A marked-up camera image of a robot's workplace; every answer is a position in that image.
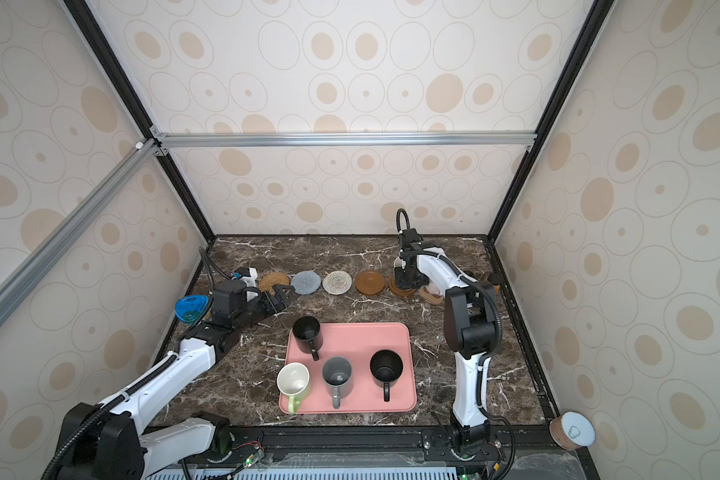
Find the round brown wooden coaster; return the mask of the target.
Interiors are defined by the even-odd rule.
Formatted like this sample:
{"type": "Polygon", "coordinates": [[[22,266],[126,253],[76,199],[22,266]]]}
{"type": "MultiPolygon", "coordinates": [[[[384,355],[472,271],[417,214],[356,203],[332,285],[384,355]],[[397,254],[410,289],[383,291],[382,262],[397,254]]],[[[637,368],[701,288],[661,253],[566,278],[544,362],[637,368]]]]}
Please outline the round brown wooden coaster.
{"type": "Polygon", "coordinates": [[[401,288],[399,288],[396,284],[394,275],[391,275],[388,278],[388,288],[392,292],[393,295],[400,297],[400,298],[410,298],[417,292],[416,289],[401,289],[401,288]]]}

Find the woven rattan coaster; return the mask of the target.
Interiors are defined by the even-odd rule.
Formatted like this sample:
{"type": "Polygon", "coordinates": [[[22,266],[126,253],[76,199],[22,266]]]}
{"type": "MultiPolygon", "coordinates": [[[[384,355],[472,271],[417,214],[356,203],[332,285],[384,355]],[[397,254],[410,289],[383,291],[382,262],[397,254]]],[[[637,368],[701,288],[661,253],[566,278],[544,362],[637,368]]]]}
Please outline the woven rattan coaster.
{"type": "Polygon", "coordinates": [[[261,277],[258,281],[258,288],[270,294],[274,294],[275,285],[289,286],[290,279],[282,272],[271,272],[261,277]]]}

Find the light blue woven coaster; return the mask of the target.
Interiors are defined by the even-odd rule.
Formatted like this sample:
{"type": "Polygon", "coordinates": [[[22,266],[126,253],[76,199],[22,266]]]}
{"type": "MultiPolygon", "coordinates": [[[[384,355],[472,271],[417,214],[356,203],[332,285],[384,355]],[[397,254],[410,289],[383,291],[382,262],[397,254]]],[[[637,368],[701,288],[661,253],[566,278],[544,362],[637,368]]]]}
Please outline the light blue woven coaster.
{"type": "Polygon", "coordinates": [[[321,277],[312,270],[298,272],[291,279],[291,286],[299,295],[313,294],[321,287],[321,284],[321,277]]]}

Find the pink white mug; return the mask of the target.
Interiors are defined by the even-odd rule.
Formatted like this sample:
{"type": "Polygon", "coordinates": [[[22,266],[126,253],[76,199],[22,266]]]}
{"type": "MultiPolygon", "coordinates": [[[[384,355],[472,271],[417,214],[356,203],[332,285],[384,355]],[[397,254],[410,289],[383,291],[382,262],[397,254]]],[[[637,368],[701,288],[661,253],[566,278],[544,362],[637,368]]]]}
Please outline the pink white mug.
{"type": "Polygon", "coordinates": [[[431,294],[443,296],[442,293],[441,293],[439,290],[431,289],[429,286],[424,286],[424,287],[421,287],[420,289],[426,289],[426,290],[427,290],[429,293],[431,293],[431,294]]]}

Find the multicolour stitched white coaster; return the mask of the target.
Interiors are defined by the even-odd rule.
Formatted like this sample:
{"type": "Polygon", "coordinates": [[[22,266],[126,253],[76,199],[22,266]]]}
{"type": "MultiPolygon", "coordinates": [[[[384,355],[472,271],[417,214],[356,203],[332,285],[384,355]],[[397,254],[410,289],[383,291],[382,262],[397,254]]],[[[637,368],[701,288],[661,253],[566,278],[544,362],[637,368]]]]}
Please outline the multicolour stitched white coaster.
{"type": "Polygon", "coordinates": [[[346,271],[333,271],[325,276],[322,286],[330,295],[343,295],[353,286],[353,278],[346,271]]]}

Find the brown paw shaped coaster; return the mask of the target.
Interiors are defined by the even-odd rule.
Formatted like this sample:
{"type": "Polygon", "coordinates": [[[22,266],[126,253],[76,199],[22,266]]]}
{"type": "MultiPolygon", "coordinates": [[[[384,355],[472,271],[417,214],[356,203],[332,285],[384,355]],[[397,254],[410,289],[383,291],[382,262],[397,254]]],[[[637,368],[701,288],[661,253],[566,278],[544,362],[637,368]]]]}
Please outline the brown paw shaped coaster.
{"type": "Polygon", "coordinates": [[[428,302],[432,305],[440,305],[444,301],[443,296],[431,294],[426,289],[420,289],[418,291],[418,294],[423,300],[425,300],[426,302],[428,302]]]}

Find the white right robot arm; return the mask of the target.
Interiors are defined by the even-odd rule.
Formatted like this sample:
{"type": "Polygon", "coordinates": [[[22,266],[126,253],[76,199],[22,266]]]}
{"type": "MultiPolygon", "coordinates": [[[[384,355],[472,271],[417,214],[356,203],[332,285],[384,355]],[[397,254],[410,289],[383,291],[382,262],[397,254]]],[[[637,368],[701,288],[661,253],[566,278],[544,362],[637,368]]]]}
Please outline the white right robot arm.
{"type": "Polygon", "coordinates": [[[503,327],[490,283],[479,283],[451,261],[444,250],[414,228],[398,229],[395,283],[403,290],[434,289],[444,298],[443,334],[456,361],[451,448],[470,458],[489,441],[487,373],[498,352],[503,327]]]}

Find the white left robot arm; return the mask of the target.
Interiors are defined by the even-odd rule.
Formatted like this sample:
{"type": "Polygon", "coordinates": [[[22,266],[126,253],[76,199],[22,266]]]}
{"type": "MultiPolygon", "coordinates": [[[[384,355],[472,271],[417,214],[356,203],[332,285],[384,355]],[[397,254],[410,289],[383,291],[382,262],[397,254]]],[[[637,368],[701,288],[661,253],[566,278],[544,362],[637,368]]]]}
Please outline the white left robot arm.
{"type": "Polygon", "coordinates": [[[232,277],[208,296],[178,301],[175,312],[188,313],[194,321],[177,350],[101,402],[71,409],[43,478],[144,479],[198,454],[226,459],[233,436],[224,417],[200,412],[170,427],[146,429],[178,393],[239,343],[244,329],[283,312],[295,296],[289,285],[260,290],[232,277]]]}

